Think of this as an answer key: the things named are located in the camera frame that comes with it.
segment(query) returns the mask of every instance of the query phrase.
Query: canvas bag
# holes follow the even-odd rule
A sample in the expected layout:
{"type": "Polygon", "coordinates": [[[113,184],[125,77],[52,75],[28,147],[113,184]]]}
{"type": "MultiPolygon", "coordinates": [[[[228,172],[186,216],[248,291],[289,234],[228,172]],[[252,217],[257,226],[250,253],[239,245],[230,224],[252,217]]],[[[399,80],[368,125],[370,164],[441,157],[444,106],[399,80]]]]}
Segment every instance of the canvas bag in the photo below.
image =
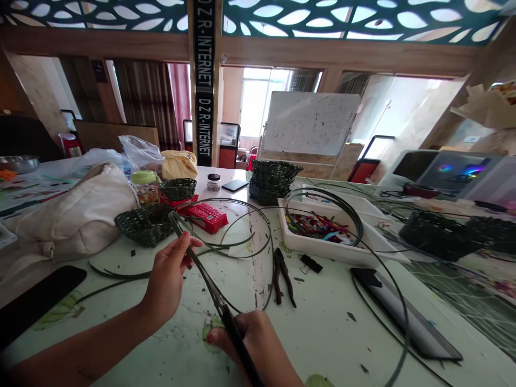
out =
{"type": "Polygon", "coordinates": [[[175,178],[197,177],[197,158],[187,150],[164,150],[165,156],[162,167],[162,176],[166,180],[175,178]]]}
{"type": "Polygon", "coordinates": [[[68,193],[4,225],[20,243],[36,244],[42,256],[62,262],[103,250],[118,236],[115,216],[137,206],[124,173],[108,162],[93,166],[68,193]]]}

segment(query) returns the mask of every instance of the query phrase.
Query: small jar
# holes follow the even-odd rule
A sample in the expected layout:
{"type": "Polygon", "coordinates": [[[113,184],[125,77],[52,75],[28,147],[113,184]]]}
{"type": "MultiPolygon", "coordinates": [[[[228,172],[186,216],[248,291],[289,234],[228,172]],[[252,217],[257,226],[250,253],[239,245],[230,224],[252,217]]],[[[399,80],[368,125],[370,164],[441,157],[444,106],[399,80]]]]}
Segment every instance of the small jar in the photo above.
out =
{"type": "Polygon", "coordinates": [[[220,175],[208,175],[208,191],[218,191],[220,189],[220,175]]]}
{"type": "Polygon", "coordinates": [[[140,205],[160,202],[160,178],[154,171],[136,171],[131,175],[140,205]]]}

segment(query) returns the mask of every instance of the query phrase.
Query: green lid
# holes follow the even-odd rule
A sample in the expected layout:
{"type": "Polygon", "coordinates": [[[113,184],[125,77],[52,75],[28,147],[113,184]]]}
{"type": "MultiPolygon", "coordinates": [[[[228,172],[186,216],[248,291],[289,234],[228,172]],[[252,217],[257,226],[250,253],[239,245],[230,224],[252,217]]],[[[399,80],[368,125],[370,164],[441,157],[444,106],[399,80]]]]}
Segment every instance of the green lid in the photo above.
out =
{"type": "Polygon", "coordinates": [[[149,184],[156,180],[157,176],[154,171],[136,171],[131,174],[131,181],[134,184],[149,184]]]}

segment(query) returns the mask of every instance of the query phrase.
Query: hand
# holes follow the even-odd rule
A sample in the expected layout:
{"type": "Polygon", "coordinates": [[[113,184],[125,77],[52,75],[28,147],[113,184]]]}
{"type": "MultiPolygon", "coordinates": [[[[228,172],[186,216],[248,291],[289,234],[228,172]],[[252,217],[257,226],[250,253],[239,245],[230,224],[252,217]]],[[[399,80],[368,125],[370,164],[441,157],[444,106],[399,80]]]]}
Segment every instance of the hand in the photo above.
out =
{"type": "MultiPolygon", "coordinates": [[[[256,370],[269,386],[303,386],[281,345],[269,317],[262,311],[241,313],[236,317],[240,332],[256,370]]],[[[213,328],[206,337],[208,344],[222,349],[245,372],[225,329],[213,328]]]]}
{"type": "Polygon", "coordinates": [[[194,264],[192,258],[187,256],[188,247],[195,251],[196,247],[203,245],[202,241],[185,231],[156,254],[147,291],[137,306],[156,330],[170,320],[179,307],[183,274],[194,264]]]}

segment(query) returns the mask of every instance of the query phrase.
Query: smartphone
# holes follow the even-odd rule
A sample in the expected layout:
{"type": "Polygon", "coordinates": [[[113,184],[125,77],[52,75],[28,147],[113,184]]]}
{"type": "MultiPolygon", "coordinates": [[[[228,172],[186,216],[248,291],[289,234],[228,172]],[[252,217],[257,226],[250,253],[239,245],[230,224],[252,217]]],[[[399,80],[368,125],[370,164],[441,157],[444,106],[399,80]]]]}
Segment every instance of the smartphone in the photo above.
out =
{"type": "Polygon", "coordinates": [[[15,341],[86,278],[86,270],[63,266],[0,309],[0,351],[15,341]]]}
{"type": "MultiPolygon", "coordinates": [[[[405,316],[396,288],[374,269],[353,268],[351,274],[367,290],[398,330],[405,334],[405,316]]],[[[463,360],[462,355],[406,299],[405,304],[408,312],[410,343],[421,357],[432,360],[463,360]]]]}
{"type": "Polygon", "coordinates": [[[244,188],[248,182],[242,181],[242,180],[233,180],[232,182],[229,182],[227,184],[224,184],[222,188],[225,190],[228,190],[229,192],[235,193],[237,191],[240,191],[242,188],[244,188]]]}

